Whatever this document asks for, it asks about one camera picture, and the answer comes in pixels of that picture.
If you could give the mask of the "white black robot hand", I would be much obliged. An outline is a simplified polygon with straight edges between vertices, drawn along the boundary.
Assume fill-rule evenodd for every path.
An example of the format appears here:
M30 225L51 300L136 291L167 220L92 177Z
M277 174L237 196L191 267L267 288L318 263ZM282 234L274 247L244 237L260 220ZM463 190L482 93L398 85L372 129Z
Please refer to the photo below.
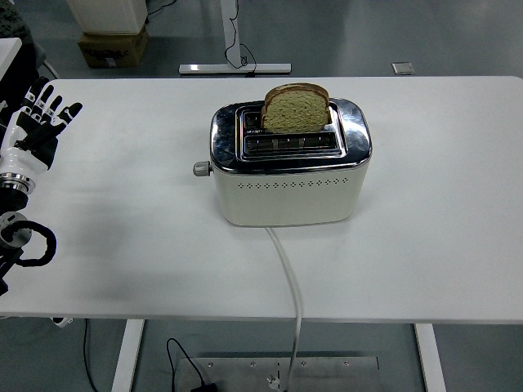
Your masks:
M80 102L63 105L62 100L47 78L40 78L29 88L2 139L2 174L35 180L51 168L58 136L83 109Z

